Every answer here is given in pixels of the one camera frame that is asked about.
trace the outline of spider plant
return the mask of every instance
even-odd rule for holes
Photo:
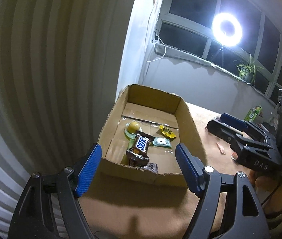
[[[256,71],[259,71],[262,67],[258,67],[255,65],[255,60],[253,59],[251,54],[249,54],[248,61],[246,62],[240,61],[240,62],[241,62],[240,64],[236,65],[237,70],[239,72],[239,78],[241,78],[246,82],[255,84]]]

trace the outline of glowing ring light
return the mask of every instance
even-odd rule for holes
[[[229,21],[233,24],[235,31],[232,36],[227,36],[221,30],[221,23],[223,21]],[[239,21],[229,13],[220,13],[214,17],[212,22],[212,32],[218,42],[228,47],[237,45],[242,38],[242,27],[239,24]]]

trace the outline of cardboard box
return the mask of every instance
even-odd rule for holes
[[[127,123],[137,120],[145,133],[164,137],[160,124],[167,124],[176,134],[172,148],[149,147],[151,163],[158,164],[158,174],[125,165],[124,157],[129,140],[124,135]],[[124,179],[157,185],[186,187],[175,158],[175,147],[184,143],[189,151],[207,164],[206,154],[185,101],[174,94],[146,86],[127,86],[113,106],[99,135],[102,147],[100,171]]]

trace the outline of tabletop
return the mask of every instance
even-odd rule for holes
[[[207,155],[220,173],[249,170],[231,159],[230,145],[205,129],[219,113],[187,103]],[[220,227],[225,193],[221,193],[213,230]],[[97,172],[89,191],[80,198],[90,226],[118,238],[182,238],[199,199],[187,188],[156,186]]]

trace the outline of person's arm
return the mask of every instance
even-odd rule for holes
[[[255,188],[260,188],[268,192],[272,192],[278,185],[278,181],[275,181],[270,177],[257,177],[257,174],[254,171],[250,172],[249,180]],[[266,202],[263,210],[267,217],[272,237],[282,239],[282,185]]]

